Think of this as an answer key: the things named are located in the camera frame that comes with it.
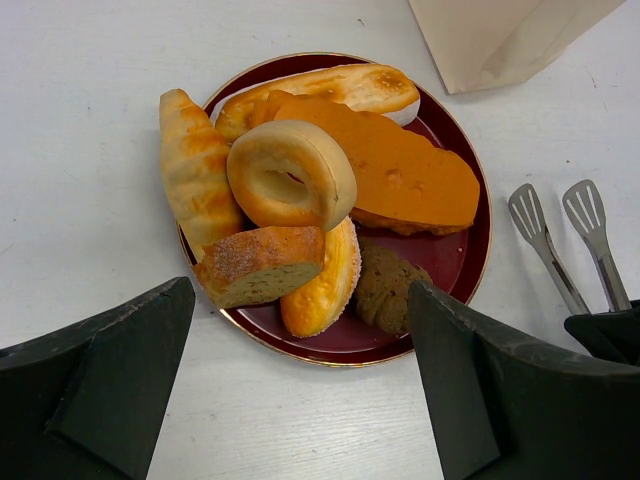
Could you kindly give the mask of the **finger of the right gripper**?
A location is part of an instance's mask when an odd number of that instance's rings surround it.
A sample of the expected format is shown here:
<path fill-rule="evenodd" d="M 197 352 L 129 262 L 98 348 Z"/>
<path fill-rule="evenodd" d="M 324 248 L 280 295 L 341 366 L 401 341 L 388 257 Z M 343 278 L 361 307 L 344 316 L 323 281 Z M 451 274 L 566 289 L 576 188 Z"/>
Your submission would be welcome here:
<path fill-rule="evenodd" d="M 565 330 L 595 358 L 639 364 L 639 301 L 618 312 L 573 315 L 564 321 Z"/>

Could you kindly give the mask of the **metal tongs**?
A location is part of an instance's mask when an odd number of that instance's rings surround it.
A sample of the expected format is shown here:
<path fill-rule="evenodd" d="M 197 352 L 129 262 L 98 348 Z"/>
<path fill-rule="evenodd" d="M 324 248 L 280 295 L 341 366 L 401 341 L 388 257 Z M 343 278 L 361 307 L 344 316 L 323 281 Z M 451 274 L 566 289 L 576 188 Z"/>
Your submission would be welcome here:
<path fill-rule="evenodd" d="M 507 209 L 521 238 L 537 253 L 572 314 L 592 311 L 581 289 L 595 287 L 603 293 L 596 304 L 612 312 L 631 308 L 631 299 L 618 271 L 607 234 L 607 214 L 598 187 L 591 179 L 571 185 L 556 203 L 560 212 L 560 241 L 555 242 L 537 191 L 530 183 L 520 185 L 509 196 Z"/>

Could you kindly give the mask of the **large orange bread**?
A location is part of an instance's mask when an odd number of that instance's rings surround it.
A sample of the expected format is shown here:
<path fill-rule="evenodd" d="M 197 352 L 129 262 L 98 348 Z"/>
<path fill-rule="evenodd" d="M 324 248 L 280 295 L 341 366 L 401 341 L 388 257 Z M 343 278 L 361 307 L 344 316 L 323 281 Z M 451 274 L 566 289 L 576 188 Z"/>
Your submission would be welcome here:
<path fill-rule="evenodd" d="M 249 125 L 302 120 L 329 134 L 347 155 L 357 181 L 352 211 L 361 224 L 402 235 L 446 235 L 475 219 L 480 184 L 456 153 L 436 147 L 393 120 L 317 96 L 273 91 L 253 103 Z"/>

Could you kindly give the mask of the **brown cookie bread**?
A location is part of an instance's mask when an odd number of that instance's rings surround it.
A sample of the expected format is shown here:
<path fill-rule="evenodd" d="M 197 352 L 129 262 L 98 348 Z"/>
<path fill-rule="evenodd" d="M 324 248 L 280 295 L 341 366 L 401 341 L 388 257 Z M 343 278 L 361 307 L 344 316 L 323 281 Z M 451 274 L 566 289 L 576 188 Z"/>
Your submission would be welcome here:
<path fill-rule="evenodd" d="M 409 333 L 409 285 L 413 280 L 431 283 L 428 272 L 370 241 L 360 244 L 360 252 L 361 274 L 354 291 L 357 315 L 386 333 Z"/>

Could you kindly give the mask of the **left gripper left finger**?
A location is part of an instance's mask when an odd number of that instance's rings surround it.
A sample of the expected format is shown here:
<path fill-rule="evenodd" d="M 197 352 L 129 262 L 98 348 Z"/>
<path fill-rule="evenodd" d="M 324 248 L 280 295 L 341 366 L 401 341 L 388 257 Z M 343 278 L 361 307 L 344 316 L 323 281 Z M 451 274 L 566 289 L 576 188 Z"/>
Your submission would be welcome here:
<path fill-rule="evenodd" d="M 194 305 L 176 277 L 2 349 L 2 478 L 146 478 Z"/>

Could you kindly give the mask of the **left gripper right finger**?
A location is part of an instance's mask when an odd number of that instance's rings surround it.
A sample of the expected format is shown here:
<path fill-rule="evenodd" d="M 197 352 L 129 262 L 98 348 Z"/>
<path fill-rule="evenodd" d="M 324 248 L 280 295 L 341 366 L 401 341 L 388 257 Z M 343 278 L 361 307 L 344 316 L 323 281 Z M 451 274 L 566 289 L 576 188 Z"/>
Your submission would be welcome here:
<path fill-rule="evenodd" d="M 422 281 L 411 336 L 448 479 L 635 479 L 639 364 L 576 353 Z"/>

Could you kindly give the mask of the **fake bagel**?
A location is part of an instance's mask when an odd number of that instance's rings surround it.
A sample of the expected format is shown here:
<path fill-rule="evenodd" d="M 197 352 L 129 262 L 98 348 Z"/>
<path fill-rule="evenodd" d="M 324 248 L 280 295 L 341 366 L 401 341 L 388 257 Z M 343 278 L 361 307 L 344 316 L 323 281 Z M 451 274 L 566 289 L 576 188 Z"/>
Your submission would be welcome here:
<path fill-rule="evenodd" d="M 227 177 L 257 226 L 317 226 L 327 232 L 352 210 L 357 184 L 346 154 L 321 128 L 300 120 L 261 124 L 231 146 Z"/>

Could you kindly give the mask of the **cut baguette slice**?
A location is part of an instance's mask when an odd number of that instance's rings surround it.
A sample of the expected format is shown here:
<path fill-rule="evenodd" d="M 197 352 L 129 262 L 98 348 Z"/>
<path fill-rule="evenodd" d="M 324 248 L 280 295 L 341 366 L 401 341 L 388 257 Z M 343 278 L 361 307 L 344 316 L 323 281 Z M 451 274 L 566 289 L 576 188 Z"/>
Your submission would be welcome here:
<path fill-rule="evenodd" d="M 194 273 L 220 309 L 274 301 L 323 269 L 325 233 L 318 227 L 264 227 L 204 248 Z"/>

